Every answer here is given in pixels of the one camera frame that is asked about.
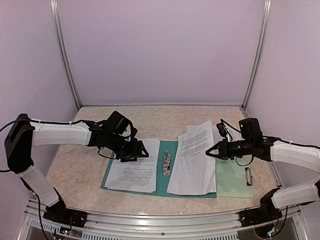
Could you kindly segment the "dark green folder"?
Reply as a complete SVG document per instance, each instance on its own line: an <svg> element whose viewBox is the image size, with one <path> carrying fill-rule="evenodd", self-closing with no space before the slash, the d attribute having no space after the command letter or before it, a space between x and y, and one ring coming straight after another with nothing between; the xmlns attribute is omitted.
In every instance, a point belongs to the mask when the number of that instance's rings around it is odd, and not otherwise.
<svg viewBox="0 0 320 240"><path fill-rule="evenodd" d="M168 150L168 153L171 154L171 157L172 157L171 166L173 166L177 148L178 148L177 141L164 141L164 140L160 141L157 172L156 172L156 185L155 185L156 188L154 192L129 191L129 190L120 190L120 189L113 189L113 191L136 194L136 195L156 196L156 197L215 199L217 197L216 192L211 192L206 195L176 195L176 194L167 193L170 177L163 175L163 169L162 167L160 167L160 164L161 165L163 164L165 150Z"/></svg>

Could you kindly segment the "printed paper sheet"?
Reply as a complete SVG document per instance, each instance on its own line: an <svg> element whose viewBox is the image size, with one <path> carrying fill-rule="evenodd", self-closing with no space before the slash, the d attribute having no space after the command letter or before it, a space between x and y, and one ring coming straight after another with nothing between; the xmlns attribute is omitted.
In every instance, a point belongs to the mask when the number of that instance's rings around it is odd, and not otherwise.
<svg viewBox="0 0 320 240"><path fill-rule="evenodd" d="M142 142L149 157L123 163L110 160L101 184L102 189L148 194L156 191L160 140L145 138Z"/></svg>

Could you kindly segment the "metal folder clip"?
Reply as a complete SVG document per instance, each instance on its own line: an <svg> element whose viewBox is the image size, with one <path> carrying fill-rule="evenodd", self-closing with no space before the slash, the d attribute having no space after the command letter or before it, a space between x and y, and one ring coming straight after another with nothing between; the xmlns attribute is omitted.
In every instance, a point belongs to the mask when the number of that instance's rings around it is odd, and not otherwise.
<svg viewBox="0 0 320 240"><path fill-rule="evenodd" d="M163 158L163 175L169 176L171 174L171 162L172 157L169 154L169 151L166 149L164 152L164 158Z"/></svg>

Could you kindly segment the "printed paper stack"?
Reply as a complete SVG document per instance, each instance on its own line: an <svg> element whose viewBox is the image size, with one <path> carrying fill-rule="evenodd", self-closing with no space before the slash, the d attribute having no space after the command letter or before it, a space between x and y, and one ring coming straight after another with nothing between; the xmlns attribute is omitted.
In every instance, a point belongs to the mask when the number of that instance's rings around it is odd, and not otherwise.
<svg viewBox="0 0 320 240"><path fill-rule="evenodd" d="M216 159L206 155L214 145L210 120L190 128L178 137L167 193L204 196L216 192Z"/></svg>

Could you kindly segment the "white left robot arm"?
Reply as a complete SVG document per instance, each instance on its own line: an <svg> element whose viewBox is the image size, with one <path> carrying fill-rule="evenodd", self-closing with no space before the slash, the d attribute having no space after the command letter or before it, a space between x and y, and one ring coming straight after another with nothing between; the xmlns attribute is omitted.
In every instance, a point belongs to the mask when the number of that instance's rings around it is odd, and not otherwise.
<svg viewBox="0 0 320 240"><path fill-rule="evenodd" d="M70 211L63 206L59 193L35 167L31 157L33 148L48 145L107 148L122 163L149 157L143 142L135 137L138 130L118 111L98 122L83 119L74 122L44 121L22 113L8 126L11 129L5 138L4 148L9 170L19 175L61 223L70 218Z"/></svg>

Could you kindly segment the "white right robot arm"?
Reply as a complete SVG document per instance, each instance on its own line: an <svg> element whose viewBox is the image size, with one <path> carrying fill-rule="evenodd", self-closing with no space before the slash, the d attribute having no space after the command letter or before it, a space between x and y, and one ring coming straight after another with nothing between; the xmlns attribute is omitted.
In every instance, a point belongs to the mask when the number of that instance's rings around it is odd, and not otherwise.
<svg viewBox="0 0 320 240"><path fill-rule="evenodd" d="M257 118L240 120L241 140L223 139L209 148L207 156L228 160L250 155L267 162L286 163L320 172L320 148L283 140L279 137L265 136ZM293 205L307 205L320 200L320 179L317 177L305 183L290 187L275 188L260 199L256 218L266 222L277 209Z"/></svg>

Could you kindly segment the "blank white paper sheet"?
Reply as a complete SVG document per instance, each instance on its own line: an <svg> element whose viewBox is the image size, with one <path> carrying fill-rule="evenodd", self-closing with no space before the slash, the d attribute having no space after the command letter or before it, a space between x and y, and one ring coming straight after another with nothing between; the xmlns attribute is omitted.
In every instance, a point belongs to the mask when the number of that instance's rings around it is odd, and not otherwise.
<svg viewBox="0 0 320 240"><path fill-rule="evenodd" d="M196 125L187 125L186 130L191 131L196 127L197 127ZM216 144L219 141L222 141L224 138L220 135L218 128L216 126L212 126L211 128L212 128L213 142ZM241 134L235 131L234 129L228 126L225 126L225 128L228 131L228 133L231 135L233 141L239 141L242 139Z"/></svg>

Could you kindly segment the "light green clipboard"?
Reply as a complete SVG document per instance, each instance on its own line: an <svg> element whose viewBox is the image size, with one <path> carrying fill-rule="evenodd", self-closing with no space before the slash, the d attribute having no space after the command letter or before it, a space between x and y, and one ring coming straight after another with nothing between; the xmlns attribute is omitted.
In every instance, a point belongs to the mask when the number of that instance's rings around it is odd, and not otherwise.
<svg viewBox="0 0 320 240"><path fill-rule="evenodd" d="M216 195L227 198L253 198L253 186L248 185L246 168L234 160L215 161Z"/></svg>

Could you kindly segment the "front aluminium rail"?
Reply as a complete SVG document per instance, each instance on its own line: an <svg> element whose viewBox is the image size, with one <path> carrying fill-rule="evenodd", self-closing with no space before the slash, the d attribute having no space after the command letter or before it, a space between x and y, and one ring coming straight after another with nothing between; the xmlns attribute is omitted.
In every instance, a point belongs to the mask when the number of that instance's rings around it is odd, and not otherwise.
<svg viewBox="0 0 320 240"><path fill-rule="evenodd" d="M237 210L196 215L128 215L88 211L83 227L39 217L45 206L30 199L22 218L19 240L258 240L257 231L270 222L242 226Z"/></svg>

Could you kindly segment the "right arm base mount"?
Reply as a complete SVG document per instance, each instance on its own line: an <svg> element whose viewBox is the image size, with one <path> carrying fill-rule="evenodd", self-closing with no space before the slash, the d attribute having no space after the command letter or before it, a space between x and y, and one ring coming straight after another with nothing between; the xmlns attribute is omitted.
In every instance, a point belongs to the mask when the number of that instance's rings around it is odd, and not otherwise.
<svg viewBox="0 0 320 240"><path fill-rule="evenodd" d="M239 219L242 227L259 225L276 219L280 219L283 215L279 208L276 208L272 202L272 196L280 188L274 188L266 193L260 199L260 206L256 208L245 208L239 212Z"/></svg>

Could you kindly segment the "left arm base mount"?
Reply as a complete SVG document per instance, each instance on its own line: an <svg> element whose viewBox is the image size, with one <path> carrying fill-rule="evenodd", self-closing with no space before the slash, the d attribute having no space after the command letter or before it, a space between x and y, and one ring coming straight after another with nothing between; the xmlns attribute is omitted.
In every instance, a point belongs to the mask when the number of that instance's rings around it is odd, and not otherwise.
<svg viewBox="0 0 320 240"><path fill-rule="evenodd" d="M87 216L85 211L67 208L62 200L53 206L47 206L43 214L46 220L78 228L84 228Z"/></svg>

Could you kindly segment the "left aluminium frame post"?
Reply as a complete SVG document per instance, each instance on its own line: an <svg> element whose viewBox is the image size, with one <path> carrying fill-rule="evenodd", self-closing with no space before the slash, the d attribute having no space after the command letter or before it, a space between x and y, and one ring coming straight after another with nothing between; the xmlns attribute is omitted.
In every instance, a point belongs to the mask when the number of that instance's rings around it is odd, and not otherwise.
<svg viewBox="0 0 320 240"><path fill-rule="evenodd" d="M57 39L57 45L60 52L62 66L66 75L67 84L70 88L71 96L75 104L75 107L77 110L80 110L82 107L82 103L81 103L79 93L73 78L70 61L67 53L67 48L64 41L62 22L61 22L60 11L59 11L59 2L57 0L50 0L50 8L52 13L55 35Z"/></svg>

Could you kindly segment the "aluminium frame post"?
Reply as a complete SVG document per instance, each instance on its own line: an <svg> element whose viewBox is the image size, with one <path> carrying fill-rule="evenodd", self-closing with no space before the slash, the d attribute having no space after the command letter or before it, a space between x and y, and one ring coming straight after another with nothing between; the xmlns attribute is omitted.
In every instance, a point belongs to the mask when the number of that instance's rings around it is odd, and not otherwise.
<svg viewBox="0 0 320 240"><path fill-rule="evenodd" d="M259 66L261 63L262 56L263 56L263 49L264 49L264 45L265 45L265 41L266 41L270 13L271 13L271 5L272 5L271 0L264 1L261 25L260 25L259 35L258 35L258 42L257 42L256 50L255 50L254 59L253 59L253 66L252 66L252 69L250 72L248 85L247 85L244 99L243 99L243 102L241 105L241 107L244 111L246 111L249 106L249 102L250 102L250 99L251 99L251 96L253 93L254 85L255 85L255 82L257 79Z"/></svg>
<svg viewBox="0 0 320 240"><path fill-rule="evenodd" d="M75 104L75 107L77 110L80 110L82 107L82 103L81 103L79 93L73 78L70 61L67 53L67 48L64 41L62 22L61 22L60 11L59 11L59 2L57 0L50 0L50 8L52 13L55 35L57 39L57 45L60 52L62 66L66 75L67 84L70 88L71 96Z"/></svg>

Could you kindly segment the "right aluminium frame post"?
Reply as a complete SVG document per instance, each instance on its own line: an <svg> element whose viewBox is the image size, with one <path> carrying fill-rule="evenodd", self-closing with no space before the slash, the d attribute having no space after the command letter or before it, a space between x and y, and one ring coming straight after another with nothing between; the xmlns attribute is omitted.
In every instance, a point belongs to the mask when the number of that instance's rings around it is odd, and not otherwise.
<svg viewBox="0 0 320 240"><path fill-rule="evenodd" d="M251 99L251 96L253 93L254 85L255 85L255 82L257 79L259 66L261 63L262 56L263 56L263 49L264 49L264 45L265 45L265 41L266 41L270 13L271 13L271 5L272 5L271 0L264 1L261 25L260 25L259 35L258 35L258 42L257 42L256 50L255 50L254 59L253 59L253 66L252 66L252 69L250 72L248 85L247 85L244 99L243 99L243 102L241 105L241 107L244 111L246 111L249 106L249 102L250 102L250 99Z"/></svg>

